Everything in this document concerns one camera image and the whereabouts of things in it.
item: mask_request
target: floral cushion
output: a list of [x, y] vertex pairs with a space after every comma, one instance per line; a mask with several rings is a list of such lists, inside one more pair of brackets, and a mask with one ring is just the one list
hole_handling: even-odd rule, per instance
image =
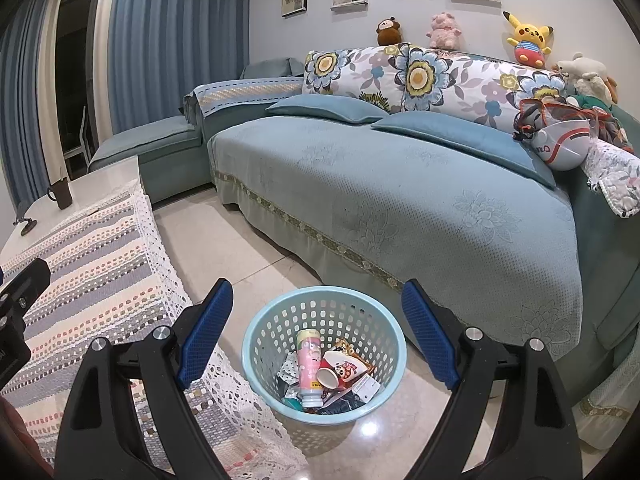
[[404, 83], [390, 63], [398, 52], [397, 45], [310, 52], [306, 56], [302, 93], [355, 97], [385, 112], [400, 112]]
[[402, 110], [429, 110], [486, 124], [509, 134], [516, 130], [520, 101], [559, 96], [564, 77], [490, 57], [397, 46], [389, 59], [404, 87]]

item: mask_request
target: helmet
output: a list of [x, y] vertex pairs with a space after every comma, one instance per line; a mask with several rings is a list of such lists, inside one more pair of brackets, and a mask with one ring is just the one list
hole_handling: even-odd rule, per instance
[[552, 170], [572, 170], [587, 157], [591, 143], [589, 132], [589, 120], [562, 121], [537, 131], [531, 146]]

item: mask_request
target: brown monkey plush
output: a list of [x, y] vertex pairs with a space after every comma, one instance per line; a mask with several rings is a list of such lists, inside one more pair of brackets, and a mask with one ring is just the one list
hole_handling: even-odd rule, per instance
[[378, 24], [376, 29], [378, 33], [379, 46], [393, 45], [401, 43], [402, 34], [400, 34], [400, 23], [392, 16], [388, 20], [384, 20]]

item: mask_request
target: pikachu plush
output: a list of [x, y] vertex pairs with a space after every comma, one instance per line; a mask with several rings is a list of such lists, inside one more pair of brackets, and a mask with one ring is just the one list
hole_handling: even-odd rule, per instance
[[553, 27], [537, 28], [528, 23], [520, 23], [513, 14], [503, 14], [513, 25], [517, 38], [507, 38], [507, 42], [515, 47], [516, 60], [526, 66], [544, 68], [545, 55], [551, 54], [551, 49], [546, 46], [546, 38], [553, 33]]

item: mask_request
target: metal screw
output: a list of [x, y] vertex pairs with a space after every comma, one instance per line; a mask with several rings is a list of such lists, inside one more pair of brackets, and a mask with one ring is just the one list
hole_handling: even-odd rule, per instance
[[469, 339], [471, 339], [471, 341], [480, 341], [484, 337], [482, 330], [476, 328], [475, 326], [470, 326], [469, 328], [467, 328], [465, 330], [465, 335]]
[[99, 352], [105, 346], [107, 346], [107, 340], [103, 337], [98, 337], [91, 341], [91, 350], [94, 350], [96, 352]]
[[545, 347], [545, 344], [540, 341], [540, 339], [532, 339], [531, 341], [529, 341], [529, 346], [531, 347], [532, 350], [535, 350], [536, 352], [542, 352], [542, 350]]
[[171, 329], [169, 327], [159, 326], [154, 330], [154, 338], [162, 341], [162, 339], [167, 339], [170, 333]]

